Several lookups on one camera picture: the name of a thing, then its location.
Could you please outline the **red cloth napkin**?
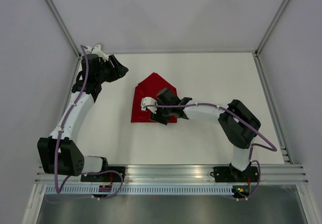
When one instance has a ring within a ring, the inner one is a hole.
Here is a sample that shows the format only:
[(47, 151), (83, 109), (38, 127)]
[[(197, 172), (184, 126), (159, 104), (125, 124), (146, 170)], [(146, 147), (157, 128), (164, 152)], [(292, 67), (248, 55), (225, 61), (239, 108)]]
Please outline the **red cloth napkin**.
[(156, 99), (157, 93), (164, 88), (170, 89), (175, 94), (177, 93), (177, 89), (174, 86), (155, 72), (150, 74), (135, 87), (131, 123), (153, 123), (153, 121), (150, 120), (151, 111), (141, 110), (141, 100), (145, 97)]

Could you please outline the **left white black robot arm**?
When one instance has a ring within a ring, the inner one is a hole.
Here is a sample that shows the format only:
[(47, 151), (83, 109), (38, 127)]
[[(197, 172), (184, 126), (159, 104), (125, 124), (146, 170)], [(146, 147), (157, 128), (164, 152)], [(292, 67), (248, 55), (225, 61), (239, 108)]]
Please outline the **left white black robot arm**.
[(81, 65), (66, 111), (49, 137), (38, 140), (37, 149), (46, 174), (78, 176), (92, 172), (94, 178), (104, 182), (110, 176), (107, 159), (84, 156), (76, 141), (87, 113), (102, 90), (102, 84), (124, 77), (128, 68), (114, 55), (100, 56), (98, 53), (84, 56)]

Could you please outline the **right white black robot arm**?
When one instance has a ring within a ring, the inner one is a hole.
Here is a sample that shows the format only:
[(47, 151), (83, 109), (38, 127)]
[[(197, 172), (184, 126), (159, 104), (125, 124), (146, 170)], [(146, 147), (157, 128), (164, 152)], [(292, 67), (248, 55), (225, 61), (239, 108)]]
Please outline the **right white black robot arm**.
[(171, 117), (218, 123), (233, 145), (229, 164), (231, 178), (241, 181), (248, 175), (251, 144), (261, 123), (241, 101), (234, 99), (226, 105), (202, 103), (189, 97), (180, 99), (164, 88), (156, 99), (143, 98), (140, 106), (143, 111), (150, 111), (150, 120), (163, 125), (167, 125)]

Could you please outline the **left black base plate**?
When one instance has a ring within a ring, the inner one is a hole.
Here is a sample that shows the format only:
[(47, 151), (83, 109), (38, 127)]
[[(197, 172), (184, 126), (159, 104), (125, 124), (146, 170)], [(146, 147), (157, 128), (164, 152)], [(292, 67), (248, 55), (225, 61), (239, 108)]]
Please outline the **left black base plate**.
[(81, 182), (112, 182), (112, 183), (120, 183), (121, 176), (122, 178), (125, 177), (125, 170), (124, 166), (111, 166), (108, 167), (106, 170), (103, 170), (98, 173), (89, 173), (81, 175)]

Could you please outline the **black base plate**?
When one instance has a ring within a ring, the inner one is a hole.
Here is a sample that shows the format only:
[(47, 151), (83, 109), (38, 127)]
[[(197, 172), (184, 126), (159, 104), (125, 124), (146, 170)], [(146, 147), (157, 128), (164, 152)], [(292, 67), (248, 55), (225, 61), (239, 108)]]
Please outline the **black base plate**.
[(125, 170), (124, 166), (111, 166), (108, 167), (106, 170), (103, 170), (98, 173), (89, 173), (81, 175), (81, 182), (112, 182), (112, 183), (120, 183), (121, 176), (122, 178), (125, 177)]
[(211, 175), (216, 183), (255, 183), (259, 180), (259, 170), (255, 166), (248, 166), (244, 171), (232, 166), (216, 166)]

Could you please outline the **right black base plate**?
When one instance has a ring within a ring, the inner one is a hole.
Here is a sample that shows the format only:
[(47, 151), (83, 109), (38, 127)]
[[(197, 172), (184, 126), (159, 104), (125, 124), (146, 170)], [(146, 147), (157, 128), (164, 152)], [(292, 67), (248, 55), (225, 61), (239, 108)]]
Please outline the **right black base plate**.
[(248, 166), (244, 171), (232, 166), (216, 166), (211, 175), (216, 183), (255, 183), (259, 180), (259, 170), (255, 166)]

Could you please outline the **left aluminium frame post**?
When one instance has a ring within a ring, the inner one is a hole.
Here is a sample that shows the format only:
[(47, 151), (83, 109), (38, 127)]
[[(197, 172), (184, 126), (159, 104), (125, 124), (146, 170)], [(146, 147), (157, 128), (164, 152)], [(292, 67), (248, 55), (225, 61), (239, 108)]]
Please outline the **left aluminium frame post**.
[(60, 31), (62, 32), (69, 48), (72, 50), (72, 52), (74, 53), (74, 55), (76, 57), (79, 57), (81, 55), (70, 31), (68, 30), (62, 16), (60, 15), (55, 3), (53, 0), (44, 0), (45, 4), (47, 5), (47, 8), (49, 9), (50, 13), (52, 14), (52, 16), (55, 19), (55, 22), (57, 23)]

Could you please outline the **aluminium frame post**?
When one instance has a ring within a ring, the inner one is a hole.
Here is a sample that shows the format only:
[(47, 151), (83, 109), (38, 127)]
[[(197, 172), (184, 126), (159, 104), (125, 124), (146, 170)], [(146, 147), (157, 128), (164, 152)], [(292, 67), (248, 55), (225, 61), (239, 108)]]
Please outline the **aluminium frame post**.
[(60, 31), (62, 32), (69, 48), (72, 50), (72, 52), (74, 53), (74, 55), (76, 57), (79, 57), (81, 55), (70, 31), (68, 30), (62, 16), (60, 15), (55, 3), (53, 0), (44, 0), (45, 4), (47, 5), (47, 8), (49, 9), (50, 13), (52, 14), (52, 16), (55, 19), (55, 22), (57, 23)]
[(272, 21), (270, 22), (263, 38), (261, 39), (257, 49), (254, 51), (254, 55), (259, 57), (260, 53), (263, 51), (264, 47), (266, 46), (268, 40), (270, 39), (272, 33), (274, 32), (275, 28), (277, 27), (279, 21), (283, 17), (285, 11), (287, 10), (288, 6), (290, 5), (292, 0), (282, 0), (278, 10), (276, 11)]

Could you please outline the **aluminium front rail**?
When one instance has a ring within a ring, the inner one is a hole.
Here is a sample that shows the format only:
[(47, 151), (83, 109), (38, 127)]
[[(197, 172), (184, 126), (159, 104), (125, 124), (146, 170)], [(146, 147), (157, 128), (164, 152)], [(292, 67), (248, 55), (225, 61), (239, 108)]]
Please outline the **aluminium front rail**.
[[(126, 184), (210, 184), (214, 165), (126, 165)], [(308, 184), (297, 164), (260, 164), (262, 185)]]

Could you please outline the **right aluminium frame post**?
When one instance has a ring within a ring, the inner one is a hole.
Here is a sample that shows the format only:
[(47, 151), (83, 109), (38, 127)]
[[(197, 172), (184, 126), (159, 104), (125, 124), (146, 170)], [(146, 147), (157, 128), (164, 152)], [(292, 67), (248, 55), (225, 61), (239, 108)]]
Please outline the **right aluminium frame post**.
[(263, 51), (264, 47), (266, 46), (268, 40), (270, 39), (272, 33), (274, 32), (275, 28), (277, 27), (279, 21), (283, 17), (285, 11), (287, 10), (288, 6), (290, 5), (292, 0), (282, 0), (278, 10), (276, 11), (272, 21), (270, 22), (263, 38), (261, 39), (257, 49), (254, 51), (254, 55), (259, 57), (260, 53)]

